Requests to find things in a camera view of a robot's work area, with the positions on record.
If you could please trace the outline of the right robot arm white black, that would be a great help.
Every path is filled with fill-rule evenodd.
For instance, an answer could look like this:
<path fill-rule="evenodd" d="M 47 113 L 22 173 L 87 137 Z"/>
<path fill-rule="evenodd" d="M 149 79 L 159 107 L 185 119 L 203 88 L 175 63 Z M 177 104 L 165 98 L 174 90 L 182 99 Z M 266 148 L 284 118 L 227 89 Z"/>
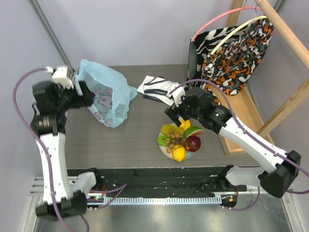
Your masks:
<path fill-rule="evenodd" d="M 225 106 L 214 106 L 207 93 L 198 88 L 185 90 L 183 87 L 170 87 L 168 98 L 174 104 L 165 114 L 179 126 L 180 118 L 195 119 L 204 128 L 227 138 L 241 147 L 260 165 L 258 167 L 233 166 L 218 178 L 218 185 L 224 191 L 236 185 L 262 187 L 270 195 L 282 197 L 299 173 L 301 156 L 296 151 L 286 152 L 271 144 L 233 117 Z"/>

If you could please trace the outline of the yellow fake banana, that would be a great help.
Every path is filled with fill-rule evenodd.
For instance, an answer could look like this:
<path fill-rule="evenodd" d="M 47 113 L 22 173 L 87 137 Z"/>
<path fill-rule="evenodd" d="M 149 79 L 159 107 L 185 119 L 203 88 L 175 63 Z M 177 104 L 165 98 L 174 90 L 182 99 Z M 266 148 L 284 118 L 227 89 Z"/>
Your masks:
<path fill-rule="evenodd" d="M 176 131 L 176 127 L 171 125 L 171 124 L 165 124 L 161 128 L 161 132 L 163 134 L 169 134 L 169 133 L 174 133 Z"/>

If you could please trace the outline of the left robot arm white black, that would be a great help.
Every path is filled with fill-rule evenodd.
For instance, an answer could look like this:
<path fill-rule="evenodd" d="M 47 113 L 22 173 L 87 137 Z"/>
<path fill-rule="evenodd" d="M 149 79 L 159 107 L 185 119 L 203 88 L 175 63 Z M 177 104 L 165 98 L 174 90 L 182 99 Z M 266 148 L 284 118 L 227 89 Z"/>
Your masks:
<path fill-rule="evenodd" d="M 36 110 L 30 124 L 41 154 L 43 169 L 43 199 L 35 208 L 36 215 L 46 220 L 57 220 L 86 213 L 86 195 L 102 189 L 103 181 L 94 171 L 78 176 L 70 185 L 65 160 L 65 124 L 69 109 L 90 106 L 94 99 L 84 81 L 75 88 L 65 89 L 51 81 L 42 81 L 32 87 Z"/>

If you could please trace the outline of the yellow fake lemon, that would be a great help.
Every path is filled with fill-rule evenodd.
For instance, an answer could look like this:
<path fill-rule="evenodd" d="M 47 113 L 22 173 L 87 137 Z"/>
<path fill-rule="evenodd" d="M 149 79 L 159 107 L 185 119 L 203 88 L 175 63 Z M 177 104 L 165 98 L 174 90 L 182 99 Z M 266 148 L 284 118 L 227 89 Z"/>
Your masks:
<path fill-rule="evenodd" d="M 185 159 L 186 150 L 182 145 L 176 144 L 172 149 L 172 157 L 175 161 L 181 162 Z"/>

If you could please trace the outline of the red fake apple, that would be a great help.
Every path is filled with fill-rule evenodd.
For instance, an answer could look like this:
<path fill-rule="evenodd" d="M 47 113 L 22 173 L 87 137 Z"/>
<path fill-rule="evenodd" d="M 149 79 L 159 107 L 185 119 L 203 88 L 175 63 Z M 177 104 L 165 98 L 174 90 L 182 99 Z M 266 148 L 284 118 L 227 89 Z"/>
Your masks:
<path fill-rule="evenodd" d="M 195 152 L 201 147 L 201 139 L 198 136 L 192 135 L 186 138 L 185 148 L 188 151 Z"/>

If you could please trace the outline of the yellow fake pear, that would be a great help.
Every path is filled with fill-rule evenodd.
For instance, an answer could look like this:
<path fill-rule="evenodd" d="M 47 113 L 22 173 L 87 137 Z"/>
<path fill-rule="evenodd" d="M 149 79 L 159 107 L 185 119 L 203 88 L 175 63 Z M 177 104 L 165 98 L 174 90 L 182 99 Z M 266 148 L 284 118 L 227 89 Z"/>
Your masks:
<path fill-rule="evenodd" d="M 191 127 L 191 122 L 189 120 L 180 119 L 181 125 L 179 126 L 183 131 Z"/>

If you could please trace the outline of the green fake fruit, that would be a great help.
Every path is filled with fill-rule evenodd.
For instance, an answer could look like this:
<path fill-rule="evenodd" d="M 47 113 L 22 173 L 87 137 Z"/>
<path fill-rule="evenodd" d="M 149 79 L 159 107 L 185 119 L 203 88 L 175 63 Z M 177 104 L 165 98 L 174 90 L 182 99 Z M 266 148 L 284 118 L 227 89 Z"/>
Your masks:
<path fill-rule="evenodd" d="M 160 135 L 157 139 L 157 143 L 161 146 L 167 146 L 170 142 L 170 138 L 166 135 Z"/>

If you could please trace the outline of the light blue plastic bag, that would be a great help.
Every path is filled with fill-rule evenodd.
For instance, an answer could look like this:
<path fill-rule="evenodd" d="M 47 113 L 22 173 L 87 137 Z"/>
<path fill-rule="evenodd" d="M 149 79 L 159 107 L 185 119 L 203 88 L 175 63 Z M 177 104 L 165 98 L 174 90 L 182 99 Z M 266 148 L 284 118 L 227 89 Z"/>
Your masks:
<path fill-rule="evenodd" d="M 80 81 L 84 81 L 95 94 L 88 109 L 100 123 L 116 128 L 127 119 L 129 105 L 137 96 L 137 89 L 128 85 L 121 73 L 103 64 L 83 59 L 75 76 L 76 90 L 81 95 Z"/>

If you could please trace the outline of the orange watermelon slice fake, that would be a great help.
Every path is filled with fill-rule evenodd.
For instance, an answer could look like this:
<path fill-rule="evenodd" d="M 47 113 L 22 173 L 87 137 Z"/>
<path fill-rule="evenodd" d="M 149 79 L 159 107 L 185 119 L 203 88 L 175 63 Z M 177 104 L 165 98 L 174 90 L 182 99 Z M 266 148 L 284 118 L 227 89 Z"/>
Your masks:
<path fill-rule="evenodd" d="M 188 138 L 190 136 L 198 136 L 200 134 L 203 133 L 203 129 L 197 126 L 192 126 L 187 128 L 184 133 L 183 133 L 183 137 L 184 138 Z"/>

